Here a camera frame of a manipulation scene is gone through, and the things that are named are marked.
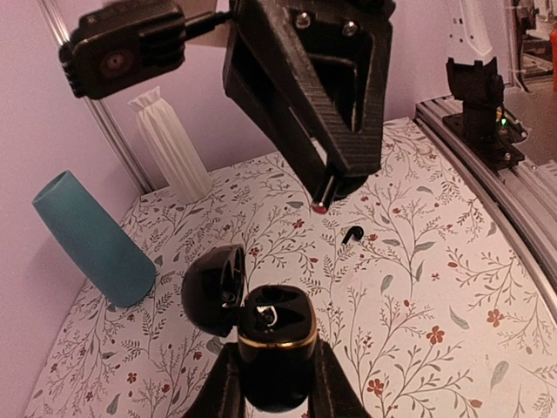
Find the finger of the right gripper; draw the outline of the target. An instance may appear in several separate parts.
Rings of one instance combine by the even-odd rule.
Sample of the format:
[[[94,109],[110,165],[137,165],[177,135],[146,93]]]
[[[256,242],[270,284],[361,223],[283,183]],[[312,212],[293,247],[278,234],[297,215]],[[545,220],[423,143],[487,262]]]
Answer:
[[[261,64],[244,40],[244,35],[256,23],[252,14],[244,24],[240,23],[240,10],[246,4],[246,1],[229,2],[232,26],[223,69],[225,94],[273,142],[309,195],[314,196],[325,173],[325,164],[278,84],[265,72],[272,65]]]
[[[334,200],[380,168],[392,1],[259,1],[258,60],[311,136]]]

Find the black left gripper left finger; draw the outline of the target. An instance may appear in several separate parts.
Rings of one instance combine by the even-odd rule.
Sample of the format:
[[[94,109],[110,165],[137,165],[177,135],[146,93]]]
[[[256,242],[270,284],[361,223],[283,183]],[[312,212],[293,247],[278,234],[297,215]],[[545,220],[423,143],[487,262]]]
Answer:
[[[237,343],[221,349],[203,387],[184,418],[238,418],[244,416]]]

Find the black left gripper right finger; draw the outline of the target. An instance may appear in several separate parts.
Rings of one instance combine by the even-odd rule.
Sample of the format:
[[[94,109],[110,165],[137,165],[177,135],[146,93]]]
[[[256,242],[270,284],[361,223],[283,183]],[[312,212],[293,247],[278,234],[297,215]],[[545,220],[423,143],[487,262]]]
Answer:
[[[370,417],[354,392],[331,346],[321,339],[317,339],[314,350],[308,416]]]

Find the black earbud case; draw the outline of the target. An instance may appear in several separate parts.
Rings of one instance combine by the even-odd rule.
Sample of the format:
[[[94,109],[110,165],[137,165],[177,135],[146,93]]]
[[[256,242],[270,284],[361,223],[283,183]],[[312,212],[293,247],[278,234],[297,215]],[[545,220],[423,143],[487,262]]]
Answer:
[[[240,385],[245,405],[284,413],[310,393],[317,321],[309,297],[297,287],[264,285],[249,293],[245,249],[221,246],[195,260],[182,282],[187,318],[201,331],[237,333]]]

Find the black earbud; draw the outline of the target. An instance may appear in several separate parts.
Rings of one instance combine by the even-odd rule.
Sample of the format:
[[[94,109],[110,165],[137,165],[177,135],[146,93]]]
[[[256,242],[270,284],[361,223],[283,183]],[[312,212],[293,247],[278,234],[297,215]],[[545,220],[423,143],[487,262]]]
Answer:
[[[360,242],[364,237],[365,231],[361,226],[351,226],[342,240],[343,245],[347,245],[352,240]]]
[[[338,179],[333,173],[327,172],[312,196],[312,210],[317,214],[327,214],[337,189]]]

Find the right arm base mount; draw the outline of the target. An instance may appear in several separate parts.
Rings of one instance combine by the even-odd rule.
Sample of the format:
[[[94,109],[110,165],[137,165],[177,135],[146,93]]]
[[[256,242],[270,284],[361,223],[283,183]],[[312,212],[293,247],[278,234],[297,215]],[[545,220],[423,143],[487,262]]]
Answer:
[[[458,64],[450,57],[446,72],[450,91],[461,102],[462,112],[443,117],[444,126],[493,172],[524,161],[525,155],[515,145],[528,133],[520,121],[507,114],[497,59],[487,64]]]

